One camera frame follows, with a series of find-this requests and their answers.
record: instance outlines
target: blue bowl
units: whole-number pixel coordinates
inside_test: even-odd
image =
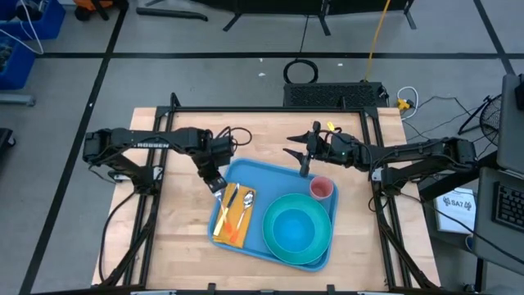
[[[332,239],[331,221],[310,196],[292,193],[269,205],[264,215],[264,241],[280,260],[304,265],[319,259]]]

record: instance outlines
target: wooden tabletop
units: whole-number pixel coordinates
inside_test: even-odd
[[[154,115],[154,108],[135,109],[130,129],[151,130]],[[384,144],[405,143],[398,110],[379,109],[379,116]],[[359,116],[348,113],[178,113],[173,129],[194,126],[217,134],[228,125],[245,127],[253,133],[253,141],[239,147],[235,157],[300,169],[297,161],[282,148],[305,150],[304,144],[289,142],[286,137],[305,133],[315,120],[323,125],[331,121],[336,127],[342,127],[343,132],[364,140]],[[368,125],[374,142],[371,120]],[[239,142],[246,138],[242,132],[234,135]],[[129,150],[125,155],[145,165],[147,150]],[[331,258],[323,270],[310,273],[214,246],[207,237],[207,227],[215,199],[196,172],[191,158],[169,152],[147,288],[205,289],[208,283],[216,283],[218,290],[326,290],[327,284],[334,284],[340,291],[387,289],[377,219],[368,209],[372,196],[368,174],[355,168],[311,162],[310,173],[326,175],[335,182],[339,200]],[[117,184],[111,210],[132,190],[131,183]],[[414,184],[407,184],[404,192],[418,195]],[[396,199],[406,250],[427,277],[439,284],[422,207],[406,197]],[[122,206],[109,226],[103,262],[105,276],[129,248],[137,204],[138,197],[135,197]],[[398,256],[392,247],[391,255],[396,283],[402,285]],[[135,263],[133,281],[136,283],[141,252]],[[99,283],[96,271],[93,283]]]

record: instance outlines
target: pink cup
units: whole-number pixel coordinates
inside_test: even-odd
[[[333,194],[333,182],[323,176],[316,176],[309,183],[309,194],[317,201],[322,201]]]

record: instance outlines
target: blue bin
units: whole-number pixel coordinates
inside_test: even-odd
[[[0,20],[10,20],[16,13],[16,3],[18,0],[0,0]],[[45,11],[43,12],[42,18],[37,21],[33,21],[33,27],[38,35],[39,39],[56,39],[60,33],[60,28],[64,17],[66,16],[66,10],[58,2],[58,0],[49,0]],[[23,21],[22,25],[28,34],[33,38],[33,30],[27,21]],[[30,37],[22,29],[18,20],[0,22],[0,29],[8,32],[9,34],[16,36],[21,40],[30,40]]]
[[[34,64],[34,53],[12,39],[1,37],[0,43],[5,42],[9,42],[13,50],[7,66],[0,72],[0,90],[22,89]]]

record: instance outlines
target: yellow napkin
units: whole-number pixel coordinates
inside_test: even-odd
[[[233,195],[233,191],[235,189],[235,186],[237,184],[228,184],[228,187],[225,189],[224,195],[226,196],[222,204],[224,205],[224,209],[229,203],[229,199]],[[231,237],[235,234],[237,231],[237,223],[240,220],[240,216],[242,215],[242,212],[244,211],[244,197],[246,196],[247,192],[253,191],[253,194],[255,197],[253,198],[253,203],[249,208],[246,209],[246,213],[244,213],[244,218],[242,219],[242,224],[238,228],[238,234],[237,234],[237,240],[235,242],[231,241]],[[244,240],[246,239],[247,229],[249,228],[249,222],[251,221],[251,213],[253,212],[253,206],[255,205],[256,201],[256,191],[253,188],[248,188],[245,186],[240,186],[238,188],[238,193],[235,199],[233,200],[233,204],[231,207],[229,207],[228,214],[226,216],[226,221],[231,225],[231,233],[229,233],[226,230],[226,224],[222,225],[222,229],[220,230],[220,234],[218,236],[213,236],[213,241],[217,243],[224,243],[229,246],[233,247],[244,247]],[[222,210],[220,209],[219,215],[216,218],[216,222],[220,220],[220,216],[222,216]]]

